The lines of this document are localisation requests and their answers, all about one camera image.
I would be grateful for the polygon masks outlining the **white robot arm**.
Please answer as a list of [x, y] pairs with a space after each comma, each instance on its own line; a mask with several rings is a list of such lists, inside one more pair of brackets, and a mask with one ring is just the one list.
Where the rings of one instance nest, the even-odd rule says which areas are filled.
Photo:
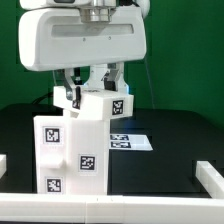
[[142, 9], [116, 0], [19, 0], [19, 55], [31, 71], [58, 71], [54, 105], [76, 113], [133, 105], [123, 75], [126, 61], [146, 54]]

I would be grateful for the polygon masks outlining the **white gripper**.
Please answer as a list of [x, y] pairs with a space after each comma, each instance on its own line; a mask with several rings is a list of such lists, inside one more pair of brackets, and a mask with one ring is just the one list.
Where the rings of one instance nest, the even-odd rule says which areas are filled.
[[108, 64], [104, 89], [118, 90], [121, 64], [146, 54], [141, 10], [119, 7], [109, 22], [83, 22], [77, 9], [45, 8], [24, 13], [19, 22], [21, 63], [32, 71], [65, 69], [66, 99], [81, 105], [81, 87], [72, 79], [75, 67]]

